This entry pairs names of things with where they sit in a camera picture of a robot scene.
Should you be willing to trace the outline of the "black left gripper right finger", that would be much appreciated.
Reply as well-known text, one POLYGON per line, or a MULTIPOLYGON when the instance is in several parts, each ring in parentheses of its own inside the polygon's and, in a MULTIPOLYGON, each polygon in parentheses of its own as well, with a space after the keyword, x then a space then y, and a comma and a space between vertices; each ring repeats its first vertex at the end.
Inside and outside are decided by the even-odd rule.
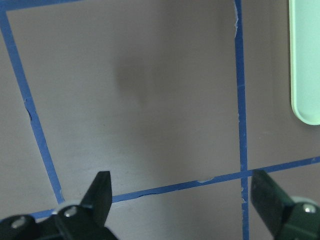
POLYGON ((271 235, 277 236, 295 206, 293 199, 262 169, 252 172, 250 199, 271 235))

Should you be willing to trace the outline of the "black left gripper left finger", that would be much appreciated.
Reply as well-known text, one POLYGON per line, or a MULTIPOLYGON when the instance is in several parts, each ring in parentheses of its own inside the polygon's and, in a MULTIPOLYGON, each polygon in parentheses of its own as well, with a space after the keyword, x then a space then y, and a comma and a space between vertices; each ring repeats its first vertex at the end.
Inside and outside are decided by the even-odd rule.
POLYGON ((88 209, 94 222, 103 227, 112 205, 112 182, 110 171, 99 171, 80 202, 88 209))

